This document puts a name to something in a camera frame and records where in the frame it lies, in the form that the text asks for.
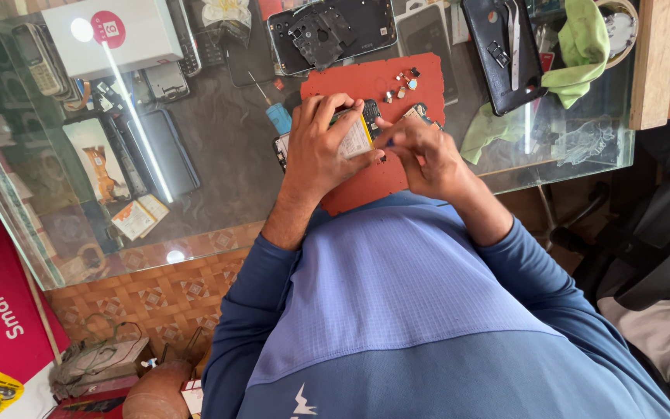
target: chair armrest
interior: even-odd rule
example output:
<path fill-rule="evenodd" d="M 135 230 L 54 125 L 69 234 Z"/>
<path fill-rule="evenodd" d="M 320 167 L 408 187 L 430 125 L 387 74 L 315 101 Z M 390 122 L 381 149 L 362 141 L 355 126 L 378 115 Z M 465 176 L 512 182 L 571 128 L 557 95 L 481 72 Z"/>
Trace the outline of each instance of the chair armrest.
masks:
<path fill-rule="evenodd" d="M 628 310 L 642 311 L 661 300 L 670 300 L 670 241 L 660 249 L 659 264 L 639 269 L 614 295 Z"/>

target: shirt sleeve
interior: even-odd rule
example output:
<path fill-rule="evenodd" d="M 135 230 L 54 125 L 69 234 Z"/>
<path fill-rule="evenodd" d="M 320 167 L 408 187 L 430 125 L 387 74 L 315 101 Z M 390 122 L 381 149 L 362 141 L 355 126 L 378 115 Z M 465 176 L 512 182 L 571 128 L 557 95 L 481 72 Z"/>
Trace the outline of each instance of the shirt sleeve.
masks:
<path fill-rule="evenodd" d="M 629 356 L 622 335 L 594 310 L 572 277 L 517 219 L 499 243 L 476 249 L 503 288 L 576 346 L 603 357 L 622 351 Z"/>
<path fill-rule="evenodd" d="M 221 300 L 222 315 L 201 377 L 202 419 L 237 417 L 257 358 L 283 313 L 300 255 L 257 236 L 237 280 Z"/>
<path fill-rule="evenodd" d="M 517 219 L 500 243 L 476 249 L 503 288 L 537 319 L 609 369 L 630 390 L 638 405 L 647 406 L 656 400 L 670 411 L 670 401 L 632 356 L 627 341 L 594 310 L 583 292 L 575 288 L 572 277 Z"/>

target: tweezers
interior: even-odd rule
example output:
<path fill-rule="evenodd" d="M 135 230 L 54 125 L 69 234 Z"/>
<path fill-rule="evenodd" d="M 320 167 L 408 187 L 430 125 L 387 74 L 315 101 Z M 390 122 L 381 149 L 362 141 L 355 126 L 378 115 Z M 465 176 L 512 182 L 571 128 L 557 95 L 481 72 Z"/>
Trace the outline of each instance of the tweezers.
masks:
<path fill-rule="evenodd" d="M 508 3 L 514 4 L 515 13 Z M 511 50 L 511 90 L 519 89 L 519 5 L 516 0 L 503 3 L 508 9 L 508 49 Z"/>

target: red circle logo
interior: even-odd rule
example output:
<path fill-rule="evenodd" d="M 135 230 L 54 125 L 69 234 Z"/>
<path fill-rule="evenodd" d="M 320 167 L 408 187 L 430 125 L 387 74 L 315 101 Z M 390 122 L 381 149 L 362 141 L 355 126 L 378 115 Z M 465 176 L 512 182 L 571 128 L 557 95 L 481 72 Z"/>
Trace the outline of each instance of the red circle logo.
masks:
<path fill-rule="evenodd" d="M 92 28 L 95 30 L 95 41 L 107 43 L 111 49 L 123 45 L 126 40 L 126 27 L 121 18 L 107 10 L 100 10 L 92 16 Z"/>

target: finger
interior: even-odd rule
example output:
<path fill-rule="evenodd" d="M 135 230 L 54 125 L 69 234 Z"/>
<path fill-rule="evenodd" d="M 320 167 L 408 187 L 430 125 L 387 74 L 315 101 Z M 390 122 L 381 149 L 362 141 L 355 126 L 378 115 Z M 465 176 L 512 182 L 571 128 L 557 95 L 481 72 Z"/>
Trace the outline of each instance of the finger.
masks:
<path fill-rule="evenodd" d="M 319 107 L 319 103 L 322 102 L 327 96 L 310 96 L 302 102 L 302 111 L 301 116 L 299 117 L 299 125 L 306 127 L 312 123 L 314 119 L 315 112 Z"/>
<path fill-rule="evenodd" d="M 356 173 L 362 168 L 367 168 L 374 162 L 384 157 L 384 150 L 369 150 L 364 154 L 359 154 L 358 156 L 349 159 L 348 164 L 351 167 L 351 173 Z"/>
<path fill-rule="evenodd" d="M 338 147 L 353 124 L 360 121 L 361 113 L 363 112 L 363 100 L 358 99 L 356 103 L 358 104 L 353 106 L 348 112 L 342 114 L 328 130 L 328 143 L 331 146 Z"/>
<path fill-rule="evenodd" d="M 379 129 L 386 130 L 392 127 L 393 123 L 387 122 L 381 116 L 377 116 L 377 119 L 374 120 L 374 123 L 379 127 Z"/>
<path fill-rule="evenodd" d="M 317 114 L 314 116 L 313 122 L 317 123 L 320 132 L 325 132 L 330 126 L 330 120 L 335 115 L 335 109 L 343 107 L 353 107 L 356 101 L 345 93 L 336 93 L 325 97 L 317 108 Z"/>
<path fill-rule="evenodd" d="M 444 140 L 443 135 L 441 131 L 432 130 L 427 126 L 409 126 L 404 132 L 396 133 L 392 142 L 394 145 L 409 148 L 414 154 L 430 158 L 439 153 Z"/>
<path fill-rule="evenodd" d="M 410 190 L 415 193 L 426 190 L 428 181 L 423 176 L 423 170 L 421 169 L 418 157 L 404 147 L 396 146 L 391 150 L 400 158 L 400 163 L 402 163 L 402 168 L 405 170 Z"/>
<path fill-rule="evenodd" d="M 425 124 L 414 118 L 404 118 L 397 121 L 394 125 L 383 130 L 383 132 L 374 141 L 374 147 L 387 147 L 387 142 L 392 139 L 396 133 L 404 132 L 408 127 L 421 127 Z"/>
<path fill-rule="evenodd" d="M 299 119 L 302 117 L 302 106 L 293 108 L 293 115 L 291 116 L 291 130 L 299 127 Z"/>

